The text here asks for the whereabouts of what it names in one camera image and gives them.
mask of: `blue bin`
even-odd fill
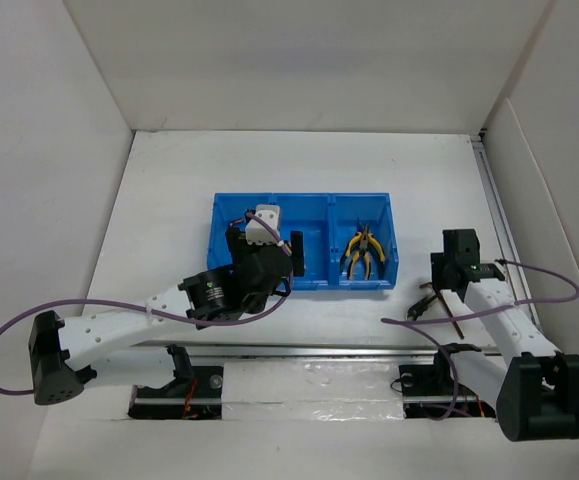
[[[282,238],[288,240],[291,230],[303,233],[306,270],[304,277],[295,279],[295,290],[386,290],[396,285],[398,248],[388,193],[216,193],[207,249],[209,269],[231,263],[225,231],[245,210],[260,204],[282,209]],[[346,268],[340,272],[340,257],[356,233],[358,221],[370,223],[384,248],[384,278],[378,278],[378,268],[373,265],[369,280],[364,280],[361,262],[352,280],[347,278]]]

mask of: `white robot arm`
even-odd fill
[[[457,376],[461,385],[495,410],[510,440],[579,438],[579,356],[563,354],[546,339],[518,307],[498,267],[480,263],[474,230],[445,230],[443,234],[444,252],[431,255],[434,290],[450,289],[472,311],[485,314],[480,320],[506,368],[472,345],[445,345],[444,352],[436,354],[433,366],[400,367],[401,376],[406,374],[407,378],[402,384],[405,404],[413,397],[416,403],[438,403],[437,398],[442,396],[439,392],[446,392],[447,383]],[[576,287],[576,294],[558,301],[578,295]],[[423,320],[417,324],[450,321]]]
[[[29,339],[35,403],[64,402],[85,387],[103,385],[172,392],[188,388],[194,371],[184,348],[129,347],[171,333],[241,325],[266,316],[289,295],[293,277],[304,274],[302,233],[291,232],[289,251],[279,236],[279,207],[258,205],[246,216],[255,221],[244,232],[233,226],[226,232],[232,265],[186,278],[139,304],[101,301],[122,310],[65,319],[54,311],[37,315]],[[263,312],[271,295],[283,299]],[[239,320],[244,313],[254,317]]]

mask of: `white table surface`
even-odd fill
[[[483,257],[499,254],[468,137],[138,133],[90,296],[137,300],[204,270],[213,193],[247,190],[390,192],[398,286],[301,292],[268,319],[195,341],[419,346],[378,319],[417,298],[442,229],[474,227]],[[463,328],[488,343],[478,322]],[[433,334],[457,340],[451,327]],[[99,388],[50,407],[29,480],[579,478],[579,441],[514,444],[489,419],[136,421],[129,394]]]
[[[261,322],[169,338],[212,344],[427,345],[379,319],[403,318],[421,298],[418,285],[430,278],[429,254],[442,251],[442,230],[475,228],[483,259],[500,256],[468,136],[139,132],[89,296],[136,301],[206,270],[214,193],[260,191],[388,192],[400,255],[396,288],[294,292]],[[467,312],[457,298],[450,302],[455,312]],[[439,305],[428,313],[441,314]],[[469,342],[491,345],[480,322],[462,328]],[[446,343],[459,340],[450,325],[435,327],[433,335]]]

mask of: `small white cube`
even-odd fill
[[[278,205],[256,206],[256,217],[273,228],[280,236],[280,207]],[[255,220],[250,220],[247,223],[245,235],[249,244],[270,245],[277,243],[273,236]]]

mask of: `white enclosure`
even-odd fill
[[[67,0],[131,128],[478,133],[547,0]]]
[[[469,137],[483,127],[484,149]],[[58,298],[137,300],[202,270],[210,198],[234,190],[228,175],[246,181],[239,165],[282,172],[262,190],[353,190],[371,173],[362,190],[418,210],[394,212],[393,292],[300,295],[275,322],[207,342],[429,353],[367,319],[404,314],[442,228],[475,226],[490,258],[510,248],[507,226],[521,260],[579,281],[579,1],[0,2],[0,325]],[[562,293],[527,280],[534,296]],[[579,301],[537,312],[579,353]],[[29,325],[0,340],[10,388],[30,383]],[[465,330],[491,348],[479,324]],[[511,444],[487,420],[118,421],[128,394],[49,409],[0,397],[0,479],[579,476],[579,442]]]

